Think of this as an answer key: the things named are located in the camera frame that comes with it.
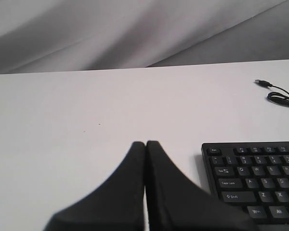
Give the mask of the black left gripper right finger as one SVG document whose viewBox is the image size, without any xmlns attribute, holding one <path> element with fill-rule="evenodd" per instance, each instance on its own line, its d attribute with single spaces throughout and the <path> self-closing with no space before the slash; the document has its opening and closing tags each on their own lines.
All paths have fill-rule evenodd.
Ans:
<svg viewBox="0 0 289 231">
<path fill-rule="evenodd" d="M 145 191 L 152 231 L 256 231 L 243 211 L 195 185 L 171 161 L 158 141 L 148 141 Z"/>
</svg>

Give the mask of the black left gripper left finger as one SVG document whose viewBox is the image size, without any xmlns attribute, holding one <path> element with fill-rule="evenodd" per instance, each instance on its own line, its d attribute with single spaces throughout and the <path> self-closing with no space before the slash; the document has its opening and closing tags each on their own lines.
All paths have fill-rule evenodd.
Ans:
<svg viewBox="0 0 289 231">
<path fill-rule="evenodd" d="M 111 176 L 92 193 L 55 213 L 46 231 L 142 231 L 145 144 L 133 142 Z"/>
</svg>

